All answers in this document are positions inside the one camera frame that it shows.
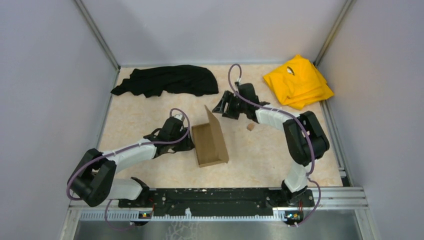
gray floor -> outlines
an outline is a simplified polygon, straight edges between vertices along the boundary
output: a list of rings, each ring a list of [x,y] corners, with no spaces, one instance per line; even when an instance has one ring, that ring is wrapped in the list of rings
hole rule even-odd
[[[113,222],[127,227],[127,222]],[[75,240],[358,240],[353,210],[320,210],[299,228],[283,222],[149,222],[129,231],[115,231],[103,221],[81,221]]]

black cloth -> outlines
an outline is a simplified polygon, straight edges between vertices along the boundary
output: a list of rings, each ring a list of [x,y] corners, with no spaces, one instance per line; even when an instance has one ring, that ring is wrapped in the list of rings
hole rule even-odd
[[[138,96],[144,94],[146,98],[160,96],[162,91],[173,94],[193,94],[195,96],[218,93],[218,83],[209,69],[193,66],[161,66],[149,69],[134,69],[129,78],[121,85],[112,89],[114,95],[126,92]]]

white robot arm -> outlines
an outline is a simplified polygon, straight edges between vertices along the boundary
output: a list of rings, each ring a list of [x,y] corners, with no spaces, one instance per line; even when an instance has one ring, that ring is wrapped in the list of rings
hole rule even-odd
[[[236,120],[239,119],[240,114],[246,114],[248,119],[284,132],[288,150],[294,162],[287,178],[282,181],[281,188],[287,203],[289,205],[297,204],[299,198],[307,189],[307,175],[313,164],[310,147],[298,123],[303,126],[308,134],[315,159],[320,159],[324,152],[330,148],[330,143],[317,117],[311,111],[301,114],[291,113],[298,120],[296,121],[292,117],[279,112],[277,107],[268,102],[259,102],[251,83],[240,84],[240,81],[238,81],[235,84],[238,93],[225,91],[222,99],[212,112]]]
[[[162,128],[155,129],[134,144],[124,148],[100,152],[88,150],[75,168],[67,184],[67,194],[72,200],[84,200],[90,207],[105,200],[138,200],[147,195],[149,187],[141,180],[114,178],[118,172],[142,161],[157,158],[166,153],[188,151],[193,141],[184,127],[183,114],[170,116]],[[70,196],[73,190],[80,198]]]

white wall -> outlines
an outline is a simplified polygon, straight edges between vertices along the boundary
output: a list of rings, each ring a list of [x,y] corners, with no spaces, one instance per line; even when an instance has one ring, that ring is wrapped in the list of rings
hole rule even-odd
[[[320,70],[382,239],[422,239],[424,1],[359,0]]]
[[[0,11],[0,239],[53,240],[115,70],[72,1],[1,1]]]
[[[84,0],[125,65],[314,60],[345,0]]]

folded yellow shirt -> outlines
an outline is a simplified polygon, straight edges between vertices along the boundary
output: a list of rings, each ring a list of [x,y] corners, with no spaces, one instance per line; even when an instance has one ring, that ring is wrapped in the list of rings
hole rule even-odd
[[[326,79],[308,59],[300,55],[263,76],[263,79],[282,105],[298,110],[334,96]]]

